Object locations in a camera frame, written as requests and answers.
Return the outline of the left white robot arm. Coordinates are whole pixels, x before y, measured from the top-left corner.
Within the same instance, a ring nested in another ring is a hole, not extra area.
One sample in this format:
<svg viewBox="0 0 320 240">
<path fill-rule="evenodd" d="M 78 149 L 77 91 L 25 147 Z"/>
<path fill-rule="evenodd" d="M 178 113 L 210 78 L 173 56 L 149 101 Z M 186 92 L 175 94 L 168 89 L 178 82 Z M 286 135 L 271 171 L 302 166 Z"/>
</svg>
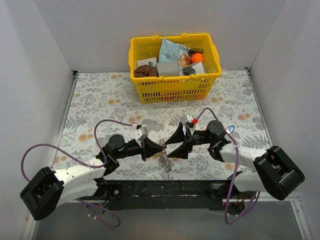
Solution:
<svg viewBox="0 0 320 240">
<path fill-rule="evenodd" d="M 20 198 L 33 219 L 42 220 L 69 201 L 90 196 L 103 199 L 106 187 L 97 181 L 113 173 L 120 165 L 119 159 L 139 155 L 145 160 L 162 150 L 161 145 L 149 138 L 125 142 L 122 135 L 113 135 L 99 154 L 85 164 L 58 170 L 41 168 L 21 191 Z"/>
</svg>

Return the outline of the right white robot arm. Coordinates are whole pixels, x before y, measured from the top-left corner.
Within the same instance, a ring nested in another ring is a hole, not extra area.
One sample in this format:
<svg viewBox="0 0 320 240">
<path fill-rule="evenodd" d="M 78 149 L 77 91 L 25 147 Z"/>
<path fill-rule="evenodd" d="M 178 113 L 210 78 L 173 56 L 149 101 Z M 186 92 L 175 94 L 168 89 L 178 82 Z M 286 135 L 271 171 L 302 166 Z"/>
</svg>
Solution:
<svg viewBox="0 0 320 240">
<path fill-rule="evenodd" d="M 196 130 L 195 123 L 196 119 L 179 123 L 165 142 L 166 145 L 181 143 L 168 155 L 169 158 L 187 159 L 194 146 L 208 144 L 207 151 L 214 160 L 251 169 L 249 172 L 238 171 L 235 177 L 230 176 L 225 185 L 216 189 L 218 195 L 237 199 L 244 192 L 266 192 L 282 201 L 305 181 L 303 172 L 281 147 L 273 145 L 268 149 L 255 149 L 236 146 L 226 139 L 227 132 L 220 121 L 210 121 L 204 130 Z"/>
</svg>

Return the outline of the floral patterned table mat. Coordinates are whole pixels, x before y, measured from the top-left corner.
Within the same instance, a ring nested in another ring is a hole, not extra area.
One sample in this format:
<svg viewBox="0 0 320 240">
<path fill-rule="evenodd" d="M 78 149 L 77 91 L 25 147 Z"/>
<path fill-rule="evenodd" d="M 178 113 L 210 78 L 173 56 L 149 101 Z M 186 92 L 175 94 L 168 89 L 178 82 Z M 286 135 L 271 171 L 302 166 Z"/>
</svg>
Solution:
<svg viewBox="0 0 320 240">
<path fill-rule="evenodd" d="M 80 73 L 68 107 L 58 142 L 62 152 L 55 153 L 53 169 L 92 159 L 114 134 L 133 139 L 132 122 L 146 127 L 152 141 L 165 141 L 185 114 L 199 117 L 198 130 L 215 118 L 226 128 L 234 125 L 232 137 L 239 146 L 271 146 L 246 70 L 224 70 L 205 99 L 153 103 L 141 102 L 128 72 Z"/>
</svg>

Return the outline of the yellow plastic basket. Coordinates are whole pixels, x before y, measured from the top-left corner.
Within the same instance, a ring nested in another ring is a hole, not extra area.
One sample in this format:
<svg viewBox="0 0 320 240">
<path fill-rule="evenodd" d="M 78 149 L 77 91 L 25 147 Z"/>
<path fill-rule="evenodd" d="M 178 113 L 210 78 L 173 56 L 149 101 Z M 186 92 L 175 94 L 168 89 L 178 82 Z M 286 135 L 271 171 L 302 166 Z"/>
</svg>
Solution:
<svg viewBox="0 0 320 240">
<path fill-rule="evenodd" d="M 208 33 L 134 37 L 128 64 L 143 103 L 204 99 L 222 74 Z"/>
</svg>

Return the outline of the grey box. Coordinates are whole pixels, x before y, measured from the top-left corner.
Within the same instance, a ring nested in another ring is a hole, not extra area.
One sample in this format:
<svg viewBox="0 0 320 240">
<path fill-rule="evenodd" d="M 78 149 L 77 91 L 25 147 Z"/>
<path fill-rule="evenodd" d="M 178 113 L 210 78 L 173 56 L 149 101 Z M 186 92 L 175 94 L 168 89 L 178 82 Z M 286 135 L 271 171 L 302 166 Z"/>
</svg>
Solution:
<svg viewBox="0 0 320 240">
<path fill-rule="evenodd" d="M 165 61 L 155 64 L 158 76 L 177 77 L 180 75 L 180 67 L 177 61 Z"/>
</svg>

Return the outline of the white packet with black item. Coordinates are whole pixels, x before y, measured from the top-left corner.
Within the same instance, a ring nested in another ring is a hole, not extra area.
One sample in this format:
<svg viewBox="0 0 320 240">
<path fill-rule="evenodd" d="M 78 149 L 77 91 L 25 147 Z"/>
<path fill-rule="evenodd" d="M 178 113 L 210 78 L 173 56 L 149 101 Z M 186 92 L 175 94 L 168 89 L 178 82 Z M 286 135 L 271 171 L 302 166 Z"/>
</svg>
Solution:
<svg viewBox="0 0 320 240">
<path fill-rule="evenodd" d="M 199 61 L 192 63 L 191 65 L 184 67 L 180 71 L 180 76 L 190 76 L 190 75 L 202 75 L 206 74 L 207 70 L 203 62 Z"/>
</svg>

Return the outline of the clear wrapped pastry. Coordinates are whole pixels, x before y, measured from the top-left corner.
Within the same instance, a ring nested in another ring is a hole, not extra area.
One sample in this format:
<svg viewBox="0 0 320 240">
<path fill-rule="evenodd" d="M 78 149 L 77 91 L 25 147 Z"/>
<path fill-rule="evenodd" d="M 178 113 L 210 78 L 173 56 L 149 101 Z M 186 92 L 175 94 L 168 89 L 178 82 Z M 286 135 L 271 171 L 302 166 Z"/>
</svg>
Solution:
<svg viewBox="0 0 320 240">
<path fill-rule="evenodd" d="M 191 57 L 185 53 L 182 53 L 178 59 L 178 64 L 181 68 L 186 68 L 192 63 Z"/>
</svg>

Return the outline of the white box in basket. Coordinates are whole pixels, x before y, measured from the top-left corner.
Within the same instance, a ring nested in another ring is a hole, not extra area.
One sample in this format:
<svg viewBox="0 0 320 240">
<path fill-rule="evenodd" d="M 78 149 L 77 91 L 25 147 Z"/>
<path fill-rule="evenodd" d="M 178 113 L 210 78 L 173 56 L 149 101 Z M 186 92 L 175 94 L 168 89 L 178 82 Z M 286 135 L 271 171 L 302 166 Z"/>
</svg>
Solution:
<svg viewBox="0 0 320 240">
<path fill-rule="evenodd" d="M 137 67 L 139 68 L 144 65 L 155 67 L 156 63 L 157 63 L 156 57 L 145 58 L 137 61 Z"/>
</svg>

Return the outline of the orange fruit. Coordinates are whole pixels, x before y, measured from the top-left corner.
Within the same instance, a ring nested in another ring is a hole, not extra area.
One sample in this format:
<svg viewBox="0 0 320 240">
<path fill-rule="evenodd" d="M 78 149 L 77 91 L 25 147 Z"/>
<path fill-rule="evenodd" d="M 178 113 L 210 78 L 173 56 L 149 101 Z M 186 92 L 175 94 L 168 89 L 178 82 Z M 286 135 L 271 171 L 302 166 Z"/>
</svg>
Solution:
<svg viewBox="0 0 320 240">
<path fill-rule="evenodd" d="M 192 56 L 191 56 L 191 63 L 192 64 L 195 64 L 195 63 L 199 63 L 199 62 L 204 62 L 205 61 L 205 57 L 202 53 L 194 53 Z"/>
</svg>

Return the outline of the light blue snack bag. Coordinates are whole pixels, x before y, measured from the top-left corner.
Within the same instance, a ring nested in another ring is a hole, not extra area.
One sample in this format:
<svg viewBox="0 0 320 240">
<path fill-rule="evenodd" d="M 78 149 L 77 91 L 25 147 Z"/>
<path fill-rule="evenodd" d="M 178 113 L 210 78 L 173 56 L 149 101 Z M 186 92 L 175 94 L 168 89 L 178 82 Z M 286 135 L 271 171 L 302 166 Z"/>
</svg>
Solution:
<svg viewBox="0 0 320 240">
<path fill-rule="evenodd" d="M 158 62 L 178 61 L 182 54 L 188 55 L 189 50 L 189 47 L 163 38 L 159 50 Z"/>
</svg>

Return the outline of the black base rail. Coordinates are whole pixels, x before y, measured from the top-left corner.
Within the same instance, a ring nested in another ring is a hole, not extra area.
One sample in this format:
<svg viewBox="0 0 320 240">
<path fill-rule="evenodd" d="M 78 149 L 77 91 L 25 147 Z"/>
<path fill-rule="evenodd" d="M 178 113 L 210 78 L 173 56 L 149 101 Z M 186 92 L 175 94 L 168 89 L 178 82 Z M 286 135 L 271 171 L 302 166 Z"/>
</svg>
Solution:
<svg viewBox="0 0 320 240">
<path fill-rule="evenodd" d="M 83 200 L 107 202 L 109 210 L 224 210 L 227 180 L 98 180 L 97 191 Z"/>
</svg>

